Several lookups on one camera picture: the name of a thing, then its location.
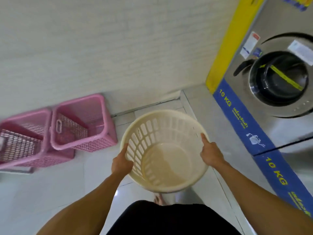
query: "washing machine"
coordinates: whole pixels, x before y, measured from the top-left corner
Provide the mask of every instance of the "washing machine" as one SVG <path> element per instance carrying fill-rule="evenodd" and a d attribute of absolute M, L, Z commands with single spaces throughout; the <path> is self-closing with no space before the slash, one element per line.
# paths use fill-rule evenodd
<path fill-rule="evenodd" d="M 313 152 L 312 21 L 313 5 L 265 0 L 224 76 L 286 155 Z"/>

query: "laundry basket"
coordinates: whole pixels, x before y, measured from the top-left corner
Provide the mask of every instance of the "laundry basket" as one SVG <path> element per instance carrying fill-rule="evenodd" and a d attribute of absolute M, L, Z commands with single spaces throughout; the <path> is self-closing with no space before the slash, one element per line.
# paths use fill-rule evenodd
<path fill-rule="evenodd" d="M 134 162 L 130 177 L 143 188 L 171 193 L 196 183 L 208 166 L 202 161 L 204 128 L 187 114 L 157 110 L 136 119 L 123 135 L 126 158 Z"/>
<path fill-rule="evenodd" d="M 51 144 L 87 152 L 117 144 L 115 126 L 100 94 L 63 102 L 54 108 Z"/>
<path fill-rule="evenodd" d="M 0 169 L 12 166 L 47 167 L 74 158 L 74 150 L 50 145 L 49 109 L 12 116 L 0 123 Z"/>

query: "hand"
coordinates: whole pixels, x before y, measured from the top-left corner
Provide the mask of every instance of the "hand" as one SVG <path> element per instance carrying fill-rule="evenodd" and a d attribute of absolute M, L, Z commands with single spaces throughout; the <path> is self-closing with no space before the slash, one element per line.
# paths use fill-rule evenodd
<path fill-rule="evenodd" d="M 203 148 L 200 156 L 206 165 L 216 167 L 220 164 L 227 163 L 216 143 L 209 142 L 203 133 L 201 133 L 201 139 Z"/>
<path fill-rule="evenodd" d="M 125 177 L 131 172 L 134 163 L 126 159 L 125 154 L 127 151 L 128 143 L 126 143 L 122 151 L 113 159 L 111 171 L 112 174 L 119 174 Z"/>

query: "yellow panel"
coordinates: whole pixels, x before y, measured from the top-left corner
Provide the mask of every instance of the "yellow panel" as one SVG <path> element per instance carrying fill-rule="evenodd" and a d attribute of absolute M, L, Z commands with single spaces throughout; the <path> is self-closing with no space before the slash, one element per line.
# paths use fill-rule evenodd
<path fill-rule="evenodd" d="M 221 82 L 263 1 L 240 0 L 206 80 L 206 85 L 212 94 Z"/>

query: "foot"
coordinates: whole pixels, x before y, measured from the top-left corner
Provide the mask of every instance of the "foot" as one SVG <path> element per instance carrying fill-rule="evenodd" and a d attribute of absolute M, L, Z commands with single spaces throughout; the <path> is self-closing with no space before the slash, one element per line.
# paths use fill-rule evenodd
<path fill-rule="evenodd" d="M 165 200 L 163 199 L 163 196 L 161 193 L 159 193 L 158 195 L 155 195 L 154 197 L 154 203 L 156 203 L 157 205 L 161 205 L 164 206 L 166 205 Z"/>

